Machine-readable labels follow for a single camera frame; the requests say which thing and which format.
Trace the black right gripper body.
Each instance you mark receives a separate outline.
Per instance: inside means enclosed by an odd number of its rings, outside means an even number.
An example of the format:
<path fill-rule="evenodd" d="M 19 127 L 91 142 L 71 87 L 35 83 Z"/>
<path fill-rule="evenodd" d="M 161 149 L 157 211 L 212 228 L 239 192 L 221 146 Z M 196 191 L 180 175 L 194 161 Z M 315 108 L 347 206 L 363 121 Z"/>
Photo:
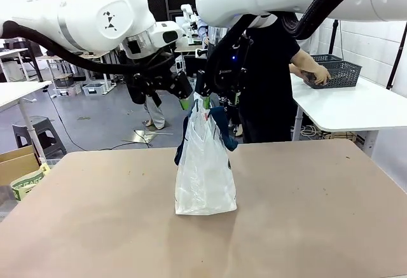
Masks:
<path fill-rule="evenodd" d="M 216 94 L 239 92 L 245 77 L 244 67 L 215 69 L 209 73 L 209 87 Z"/>

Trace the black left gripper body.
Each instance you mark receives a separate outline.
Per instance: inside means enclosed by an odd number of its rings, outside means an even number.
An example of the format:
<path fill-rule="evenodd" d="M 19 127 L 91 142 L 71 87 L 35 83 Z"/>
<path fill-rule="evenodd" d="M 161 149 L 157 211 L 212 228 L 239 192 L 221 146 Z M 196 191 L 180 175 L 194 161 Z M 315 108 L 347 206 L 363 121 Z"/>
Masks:
<path fill-rule="evenodd" d="M 135 97 L 152 97 L 157 90 L 172 90 L 175 82 L 171 76 L 145 76 L 135 74 L 133 76 L 133 95 Z"/>

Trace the person's right hand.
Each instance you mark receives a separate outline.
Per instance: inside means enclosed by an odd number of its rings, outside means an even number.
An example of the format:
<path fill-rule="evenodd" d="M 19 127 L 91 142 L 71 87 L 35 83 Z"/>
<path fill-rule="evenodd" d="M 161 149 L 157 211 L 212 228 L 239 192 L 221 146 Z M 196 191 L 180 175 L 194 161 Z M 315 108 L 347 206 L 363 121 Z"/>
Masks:
<path fill-rule="evenodd" d="M 327 82 L 331 79 L 329 71 L 324 66 L 317 65 L 317 67 L 312 72 L 315 76 L 314 83 L 316 85 L 326 85 Z"/>

